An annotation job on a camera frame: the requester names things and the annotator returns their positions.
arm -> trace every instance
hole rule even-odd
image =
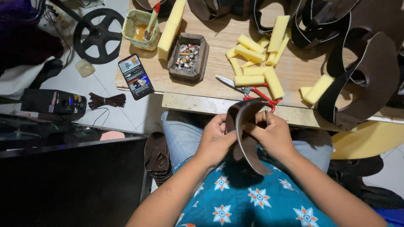
[[[245,131],[258,139],[269,155],[290,171],[324,214],[338,226],[387,226],[386,221],[372,208],[333,181],[295,149],[284,119],[273,114],[269,118],[270,125],[266,129],[249,124]],[[258,113],[256,120],[264,121],[264,113]]]
[[[207,124],[195,156],[140,204],[126,227],[174,226],[177,223],[195,191],[236,141],[235,131],[224,135],[225,119],[226,114],[216,115]]]

hand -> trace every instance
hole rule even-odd
[[[229,147],[236,142],[236,131],[225,135],[226,114],[216,115],[206,126],[194,156],[207,168],[216,167],[226,156]]]
[[[257,139],[261,143],[262,148],[278,161],[298,153],[293,146],[288,123],[273,113],[268,113],[268,118],[269,125],[265,129],[247,123],[244,131]],[[266,116],[264,111],[255,115],[255,124],[265,121]]]

jeans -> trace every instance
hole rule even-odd
[[[203,128],[212,118],[213,116],[174,110],[163,113],[161,120],[173,166],[195,155]],[[333,150],[330,135],[317,129],[292,130],[290,134],[299,153],[327,172]]]

white fabric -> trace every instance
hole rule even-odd
[[[19,100],[35,80],[44,64],[55,57],[50,57],[40,65],[19,65],[11,69],[6,69],[0,76],[0,96]]]

wooden table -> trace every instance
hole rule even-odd
[[[128,11],[135,9],[129,2]],[[275,21],[276,16],[283,15],[280,4],[265,6],[262,10],[262,21]],[[159,19],[160,30],[163,31],[167,19]],[[190,10],[188,3],[185,6],[183,20],[179,32],[203,35],[210,45],[208,62],[203,81],[198,84],[188,84],[170,78],[167,70],[167,61],[157,59],[157,49],[146,51],[134,47],[122,39],[119,60],[137,53],[153,84],[156,92],[164,94],[163,107],[185,111],[203,112],[209,114],[226,113],[229,106],[243,99],[244,95],[216,79],[215,75],[233,79],[234,73],[225,52],[237,44],[240,34],[258,41],[263,37],[255,29],[250,20],[227,15],[213,21],[201,21]],[[299,87],[313,86],[320,76],[326,73],[326,57],[333,48],[332,43],[320,45],[311,50],[297,48],[289,42],[278,65],[276,73],[285,91],[285,96],[276,107],[275,114],[289,123],[311,128],[339,130],[333,124],[326,122],[315,110],[315,106],[308,106],[302,102]],[[351,53],[344,53],[347,62],[355,60]],[[240,57],[240,65],[245,60]],[[115,85],[117,89],[128,90],[127,84],[119,68],[116,70]],[[270,96],[266,88],[259,88],[261,92]],[[348,105],[355,97],[356,88],[347,87],[337,100],[337,107]],[[383,120],[404,123],[404,111],[384,108],[374,116],[373,120]]]

